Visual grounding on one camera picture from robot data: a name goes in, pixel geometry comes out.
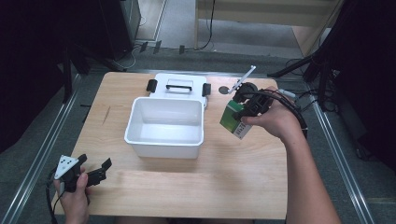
white plastic box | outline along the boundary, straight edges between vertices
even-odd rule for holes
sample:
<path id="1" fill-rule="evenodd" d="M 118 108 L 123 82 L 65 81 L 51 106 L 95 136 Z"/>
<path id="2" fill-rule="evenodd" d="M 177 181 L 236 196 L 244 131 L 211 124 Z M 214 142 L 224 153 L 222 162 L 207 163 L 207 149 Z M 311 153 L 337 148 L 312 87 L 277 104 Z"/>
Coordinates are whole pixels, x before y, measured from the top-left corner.
<path id="1" fill-rule="evenodd" d="M 196 159 L 204 110 L 194 99 L 136 98 L 124 139 L 139 157 Z"/>

